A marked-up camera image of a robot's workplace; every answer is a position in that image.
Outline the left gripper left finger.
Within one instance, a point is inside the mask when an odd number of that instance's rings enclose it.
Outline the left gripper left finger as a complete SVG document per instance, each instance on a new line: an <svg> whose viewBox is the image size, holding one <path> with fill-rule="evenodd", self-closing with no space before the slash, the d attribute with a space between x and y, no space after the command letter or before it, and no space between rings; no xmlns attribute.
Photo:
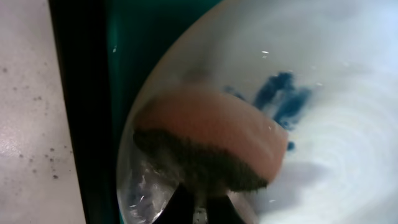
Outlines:
<svg viewBox="0 0 398 224"><path fill-rule="evenodd" d="M192 224L194 206L194 195L180 184L153 224Z"/></svg>

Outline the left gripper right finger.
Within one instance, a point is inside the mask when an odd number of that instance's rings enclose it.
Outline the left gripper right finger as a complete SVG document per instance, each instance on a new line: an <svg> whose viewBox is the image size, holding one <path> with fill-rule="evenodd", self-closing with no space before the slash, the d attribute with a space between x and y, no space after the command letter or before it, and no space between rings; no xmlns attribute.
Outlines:
<svg viewBox="0 0 398 224"><path fill-rule="evenodd" d="M207 198L206 213L208 224L246 224L227 195Z"/></svg>

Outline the green and pink sponge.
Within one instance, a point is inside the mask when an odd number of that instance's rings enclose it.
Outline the green and pink sponge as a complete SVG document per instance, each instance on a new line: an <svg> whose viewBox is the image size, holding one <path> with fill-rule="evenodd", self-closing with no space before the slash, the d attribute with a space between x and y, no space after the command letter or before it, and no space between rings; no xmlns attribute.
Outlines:
<svg viewBox="0 0 398 224"><path fill-rule="evenodd" d="M135 145L157 170L207 196L267 187L289 144L288 132L257 108L197 86L155 95L132 124Z"/></svg>

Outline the light blue plate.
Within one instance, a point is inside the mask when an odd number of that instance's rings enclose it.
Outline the light blue plate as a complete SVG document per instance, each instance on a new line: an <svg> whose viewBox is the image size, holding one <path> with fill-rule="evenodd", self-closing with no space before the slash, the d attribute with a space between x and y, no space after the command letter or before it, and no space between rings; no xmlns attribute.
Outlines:
<svg viewBox="0 0 398 224"><path fill-rule="evenodd" d="M259 103L271 76L294 91L263 112L293 149L274 183L230 194L249 223L397 222L397 0L223 1L168 49L131 113L202 82Z"/></svg>

